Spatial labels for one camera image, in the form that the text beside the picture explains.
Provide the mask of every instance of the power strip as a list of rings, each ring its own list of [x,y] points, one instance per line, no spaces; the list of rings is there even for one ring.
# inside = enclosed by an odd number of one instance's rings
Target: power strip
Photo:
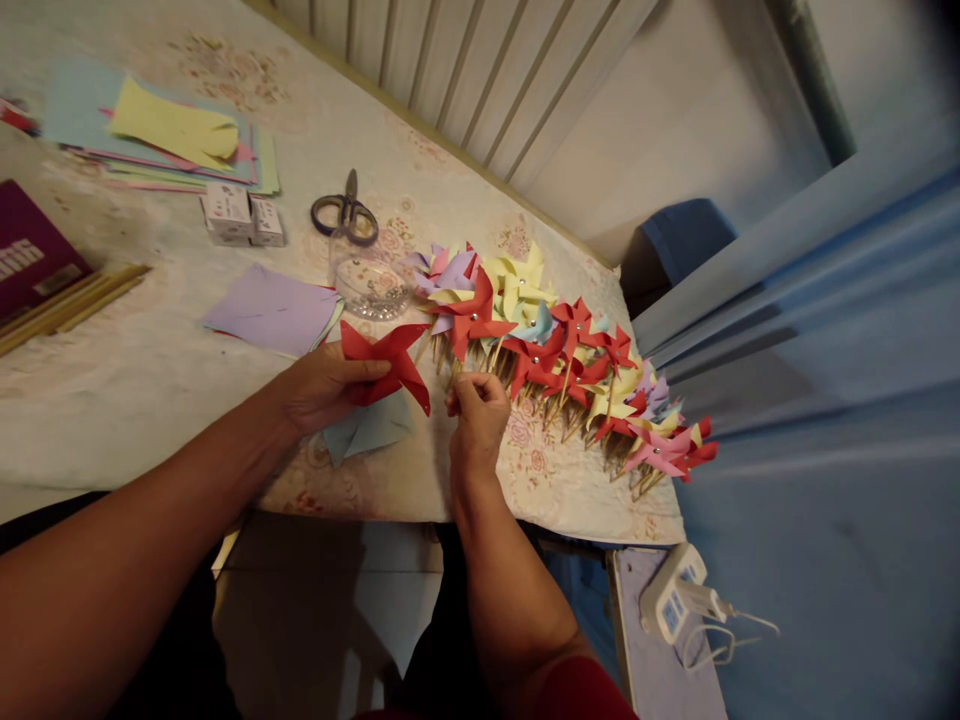
[[[685,587],[703,585],[706,579],[707,566],[697,549],[690,543],[677,545],[640,595],[641,627],[674,645],[690,613],[700,613],[694,608],[697,603],[686,597]]]

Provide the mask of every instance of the red sleeve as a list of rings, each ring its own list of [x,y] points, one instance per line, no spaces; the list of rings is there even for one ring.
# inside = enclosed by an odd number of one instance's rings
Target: red sleeve
[[[588,657],[567,658],[550,671],[540,690],[534,717],[537,720],[637,718],[600,663]]]

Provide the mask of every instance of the person's right hand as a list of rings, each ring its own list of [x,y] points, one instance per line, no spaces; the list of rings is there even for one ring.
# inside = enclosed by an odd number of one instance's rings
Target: person's right hand
[[[450,438],[451,475],[497,471],[500,441],[510,418],[510,398],[490,373],[459,373],[447,395],[447,415],[460,416]]]

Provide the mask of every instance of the scissors handle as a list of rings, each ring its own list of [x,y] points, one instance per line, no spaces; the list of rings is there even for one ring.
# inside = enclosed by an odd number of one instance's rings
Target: scissors handle
[[[331,206],[337,208],[336,225],[327,225],[320,219],[323,208]],[[358,217],[362,217],[370,224],[372,232],[369,235],[360,235],[356,232]],[[327,237],[333,235],[338,227],[344,228],[350,242],[356,245],[373,245],[380,234],[377,218],[363,203],[351,199],[349,195],[324,195],[319,198],[310,208],[310,219],[313,221],[313,226]]]

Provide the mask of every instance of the white box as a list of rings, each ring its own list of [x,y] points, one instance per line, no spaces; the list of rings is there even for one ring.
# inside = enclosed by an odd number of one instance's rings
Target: white box
[[[203,210],[203,221],[207,226],[207,232],[210,234],[210,239],[214,245],[221,245],[223,247],[250,247],[250,238],[246,235],[224,236],[217,233],[213,223],[210,222],[210,216],[207,214],[207,206],[204,203],[202,195],[200,196],[200,208]]]
[[[283,226],[277,206],[267,200],[250,198],[253,207],[254,233],[250,241],[263,247],[283,247]]]
[[[227,183],[207,183],[203,213],[221,239],[239,241],[242,238],[249,244],[254,227],[246,190]]]

